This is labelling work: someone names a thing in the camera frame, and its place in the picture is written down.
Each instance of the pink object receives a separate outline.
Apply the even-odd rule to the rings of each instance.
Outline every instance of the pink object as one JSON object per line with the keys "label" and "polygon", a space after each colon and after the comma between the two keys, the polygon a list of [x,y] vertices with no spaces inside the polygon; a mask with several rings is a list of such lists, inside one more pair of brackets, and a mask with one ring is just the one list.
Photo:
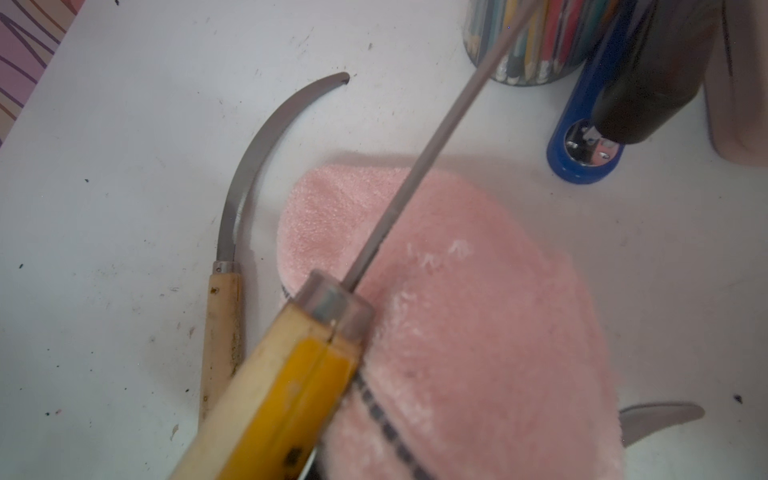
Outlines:
{"label": "pink object", "polygon": [[[302,178],[278,227],[286,288],[313,268],[341,278],[406,173],[331,165]],[[378,315],[324,437],[327,478],[622,478],[588,292],[477,187],[430,173],[358,293]]]}

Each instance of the dark spot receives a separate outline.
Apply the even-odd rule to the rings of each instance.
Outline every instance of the dark spot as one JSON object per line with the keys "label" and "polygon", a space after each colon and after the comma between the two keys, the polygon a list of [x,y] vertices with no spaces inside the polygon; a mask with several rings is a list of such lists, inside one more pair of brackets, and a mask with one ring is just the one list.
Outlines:
{"label": "dark spot", "polygon": [[292,447],[288,454],[286,455],[286,458],[283,460],[283,465],[286,467],[293,467],[299,462],[299,458],[301,457],[301,448],[300,447]]}
{"label": "dark spot", "polygon": [[390,442],[397,438],[397,431],[388,422],[382,425],[382,433]]}
{"label": "dark spot", "polygon": [[373,402],[373,394],[369,390],[362,393],[362,402],[365,404]]}
{"label": "dark spot", "polygon": [[371,406],[369,412],[373,419],[376,421],[379,421],[384,417],[384,410],[382,410],[382,408],[378,405]]}
{"label": "dark spot", "polygon": [[429,473],[425,472],[423,468],[420,466],[416,466],[416,468],[413,469],[413,478],[414,480],[433,480],[434,477],[432,477]]}
{"label": "dark spot", "polygon": [[413,463],[413,454],[408,450],[408,447],[406,447],[403,444],[397,445],[397,450],[395,451],[397,454],[397,458],[402,460],[406,465],[410,465]]}

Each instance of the knife handle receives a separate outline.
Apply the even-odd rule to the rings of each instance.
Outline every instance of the knife handle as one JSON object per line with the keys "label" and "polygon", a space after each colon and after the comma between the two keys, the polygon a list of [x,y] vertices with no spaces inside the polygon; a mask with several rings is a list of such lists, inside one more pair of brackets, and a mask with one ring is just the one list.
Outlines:
{"label": "knife handle", "polygon": [[242,292],[243,276],[239,273],[214,273],[208,280],[198,426],[243,362]]}
{"label": "knife handle", "polygon": [[170,480],[295,480],[361,353],[358,343],[289,300]]}

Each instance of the pencil holder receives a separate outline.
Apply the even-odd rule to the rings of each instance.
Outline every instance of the pencil holder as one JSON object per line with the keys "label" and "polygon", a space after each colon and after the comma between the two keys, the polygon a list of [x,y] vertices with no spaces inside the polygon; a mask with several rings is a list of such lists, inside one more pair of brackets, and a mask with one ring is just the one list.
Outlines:
{"label": "pencil holder", "polygon": [[[540,85],[563,78],[592,53],[621,0],[543,0],[492,78]],[[469,0],[464,46],[477,65],[515,16],[518,0]]]}

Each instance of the metal part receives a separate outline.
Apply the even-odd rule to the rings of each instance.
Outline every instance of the metal part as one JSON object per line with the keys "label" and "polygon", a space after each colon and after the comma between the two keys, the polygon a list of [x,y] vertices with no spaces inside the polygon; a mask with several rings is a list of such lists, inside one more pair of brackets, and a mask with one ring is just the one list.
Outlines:
{"label": "metal part", "polygon": [[389,206],[384,211],[381,219],[373,228],[371,236],[366,241],[360,254],[355,259],[352,266],[349,268],[344,280],[341,284],[344,288],[353,292],[357,288],[357,284],[360,282],[362,275],[366,272],[370,266],[376,253],[379,251],[379,246],[386,238],[389,231],[392,229],[392,225],[395,224],[398,217],[406,208],[409,200],[413,197],[413,193],[416,188],[419,187],[424,176],[429,169],[435,163],[435,159],[438,154],[448,142],[448,139],[453,134],[456,126],[464,117],[472,102],[482,90],[485,82],[496,71],[498,63],[503,56],[509,53],[509,49],[512,44],[517,40],[518,35],[522,29],[528,25],[528,20],[533,16],[534,11],[541,3],[538,0],[521,0],[517,9],[515,10],[515,16],[512,18],[511,24],[507,27],[501,35],[498,36],[498,40],[493,45],[490,52],[483,58],[483,61],[478,65],[477,70],[467,82],[467,85],[459,94],[456,101],[451,106],[448,114],[442,119],[442,122],[437,127],[437,131],[432,135],[432,138],[427,143],[424,151],[416,163],[413,165],[408,177],[402,182],[399,190],[395,194],[395,197],[389,203]]}
{"label": "metal part", "polygon": [[362,343],[374,309],[361,296],[345,290],[328,273],[313,270],[293,301],[318,322],[352,343]]}
{"label": "metal part", "polygon": [[704,409],[690,402],[635,405],[619,412],[621,443],[627,448],[645,437],[674,425],[704,417]]}
{"label": "metal part", "polygon": [[620,145],[602,137],[586,118],[577,121],[565,134],[565,151],[585,167],[599,167],[613,160]]}
{"label": "metal part", "polygon": [[588,145],[594,145],[594,142],[600,140],[603,137],[600,135],[600,132],[597,130],[597,128],[594,127],[594,125],[589,128],[582,127],[581,131],[584,132],[583,136]]}
{"label": "metal part", "polygon": [[235,246],[245,200],[248,198],[259,169],[269,157],[280,136],[312,102],[347,83],[349,83],[349,74],[346,72],[321,78],[291,95],[264,122],[245,150],[227,192],[227,200],[224,202],[224,211],[221,214],[216,260],[235,260]]}
{"label": "metal part", "polygon": [[214,273],[240,273],[240,264],[238,262],[216,260],[214,262]]}

